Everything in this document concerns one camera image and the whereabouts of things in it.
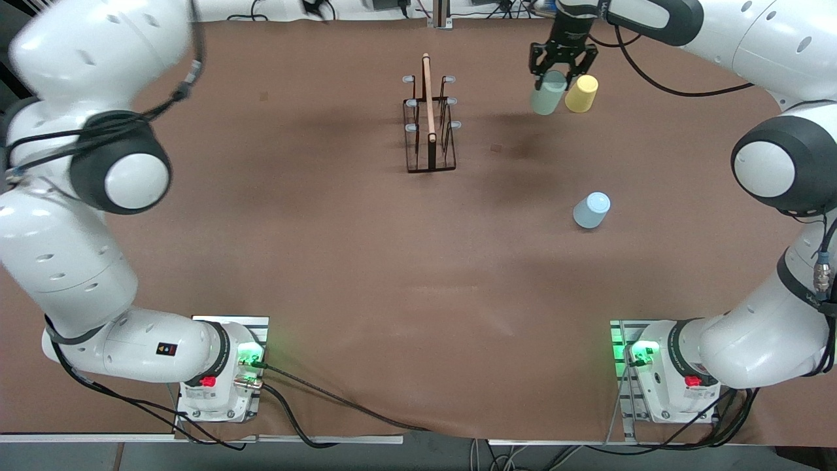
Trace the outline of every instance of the metal connector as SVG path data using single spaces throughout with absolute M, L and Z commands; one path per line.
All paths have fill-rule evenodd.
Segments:
M 817 263 L 814 265 L 814 292 L 818 300 L 828 299 L 832 276 L 829 253 L 817 252 Z
M 233 384 L 243 389 L 259 390 L 261 389 L 261 386 L 264 384 L 264 382 L 259 378 L 251 378 L 249 376 L 236 376 L 233 380 Z

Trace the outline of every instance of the yellow cup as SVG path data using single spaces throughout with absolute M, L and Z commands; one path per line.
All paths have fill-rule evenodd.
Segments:
M 593 100 L 596 98 L 597 90 L 598 80 L 596 80 L 596 77 L 582 75 L 576 79 L 573 88 L 567 92 L 564 104 L 567 105 L 569 111 L 584 113 L 590 109 L 590 106 L 593 106 Z

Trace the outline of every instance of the wooden handle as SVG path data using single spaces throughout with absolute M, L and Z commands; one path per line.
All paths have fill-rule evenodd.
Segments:
M 430 54 L 425 54 L 422 56 L 421 68 L 422 73 L 424 73 L 424 97 L 426 100 L 425 104 L 427 105 L 427 132 L 435 134 L 436 119 L 433 107 L 433 92 L 431 91 L 433 87 L 430 86 Z

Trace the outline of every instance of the red button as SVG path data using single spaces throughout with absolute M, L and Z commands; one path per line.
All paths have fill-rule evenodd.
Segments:
M 701 385 L 701 378 L 698 378 L 697 376 L 687 376 L 684 380 L 686 380 L 686 386 L 689 387 Z

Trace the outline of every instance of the black metal rack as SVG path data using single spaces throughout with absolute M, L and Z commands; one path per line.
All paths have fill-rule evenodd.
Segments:
M 403 101 L 404 147 L 407 153 L 407 171 L 410 173 L 443 172 L 456 169 L 454 129 L 461 123 L 453 121 L 450 107 L 456 99 L 444 94 L 444 86 L 456 79 L 452 75 L 442 77 L 439 95 L 433 96 L 430 86 L 430 56 L 422 57 L 421 96 L 417 96 L 415 75 L 406 75 L 405 83 L 413 84 L 413 96 Z M 424 110 L 426 119 L 422 123 Z

